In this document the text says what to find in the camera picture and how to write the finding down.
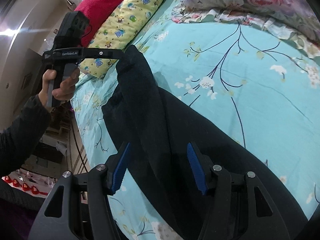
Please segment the person left hand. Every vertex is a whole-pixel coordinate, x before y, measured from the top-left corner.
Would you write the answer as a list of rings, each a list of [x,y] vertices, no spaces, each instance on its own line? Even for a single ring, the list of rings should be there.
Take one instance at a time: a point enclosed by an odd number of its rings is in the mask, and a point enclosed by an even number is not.
[[[52,91],[52,96],[58,101],[69,101],[74,95],[75,92],[75,85],[79,81],[80,70],[76,68],[70,77],[65,79],[60,83],[60,86],[57,89]],[[50,81],[56,78],[56,71],[55,70],[47,70],[42,77],[42,89],[38,94],[39,100],[44,107],[49,109],[47,106],[48,98],[48,89]]]

